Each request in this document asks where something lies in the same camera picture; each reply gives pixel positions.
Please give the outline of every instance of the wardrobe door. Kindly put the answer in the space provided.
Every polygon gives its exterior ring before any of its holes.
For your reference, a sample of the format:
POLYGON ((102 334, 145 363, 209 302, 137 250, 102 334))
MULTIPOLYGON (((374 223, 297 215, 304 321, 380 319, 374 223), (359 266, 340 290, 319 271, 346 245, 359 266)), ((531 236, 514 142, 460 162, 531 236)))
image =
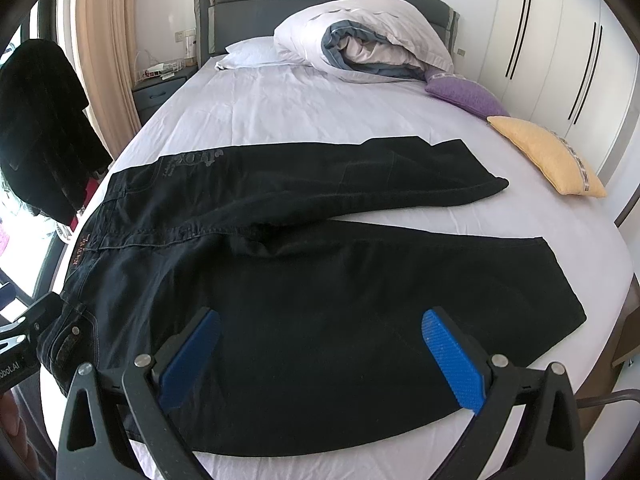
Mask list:
POLYGON ((502 104, 514 117, 529 120, 545 84, 554 54, 562 0, 528 0, 502 104))
POLYGON ((530 120, 564 137, 589 82, 600 35, 600 0, 563 0, 558 40, 530 120))
POLYGON ((509 82, 508 75, 529 6, 529 0, 498 0, 489 45, 478 82, 501 99, 509 82))
POLYGON ((593 58, 566 140, 600 171, 625 119, 638 70, 638 52, 603 0, 593 58))

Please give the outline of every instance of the yellow cushion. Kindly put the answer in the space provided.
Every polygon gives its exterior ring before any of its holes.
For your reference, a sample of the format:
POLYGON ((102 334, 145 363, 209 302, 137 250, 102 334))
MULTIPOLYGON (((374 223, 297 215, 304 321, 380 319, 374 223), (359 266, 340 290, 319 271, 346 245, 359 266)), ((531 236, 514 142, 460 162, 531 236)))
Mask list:
POLYGON ((542 126, 513 117, 487 117, 498 132, 527 155, 563 195, 607 195, 600 179, 564 139, 542 126))

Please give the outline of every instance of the cable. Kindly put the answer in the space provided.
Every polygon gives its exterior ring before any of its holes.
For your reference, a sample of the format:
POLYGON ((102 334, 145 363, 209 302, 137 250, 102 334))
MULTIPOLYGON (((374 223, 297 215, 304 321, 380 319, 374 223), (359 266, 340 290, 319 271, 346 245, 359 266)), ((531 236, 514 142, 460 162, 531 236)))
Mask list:
POLYGON ((585 397, 584 399, 576 399, 578 409, 591 408, 593 406, 602 406, 603 404, 611 404, 619 400, 634 400, 640 402, 640 390, 619 390, 609 395, 599 397, 585 397))

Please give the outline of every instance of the beige curtain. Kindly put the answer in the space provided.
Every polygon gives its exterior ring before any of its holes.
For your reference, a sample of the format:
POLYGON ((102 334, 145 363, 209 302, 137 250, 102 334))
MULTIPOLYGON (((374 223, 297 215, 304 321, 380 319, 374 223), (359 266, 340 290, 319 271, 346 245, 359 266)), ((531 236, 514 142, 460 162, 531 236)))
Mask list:
POLYGON ((89 119, 117 158, 140 129, 131 94, 134 0, 76 0, 74 10, 76 66, 89 97, 89 119))

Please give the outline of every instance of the headboard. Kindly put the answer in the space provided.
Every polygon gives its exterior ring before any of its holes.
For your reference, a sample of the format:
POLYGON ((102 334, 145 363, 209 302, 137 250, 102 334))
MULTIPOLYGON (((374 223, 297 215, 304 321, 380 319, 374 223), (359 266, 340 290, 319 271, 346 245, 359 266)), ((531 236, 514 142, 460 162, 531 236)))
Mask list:
MULTIPOLYGON (((223 54, 237 41, 272 36, 299 10, 332 0, 194 0, 198 66, 223 54)), ((456 41, 458 14, 440 0, 405 0, 431 23, 450 52, 456 41)))

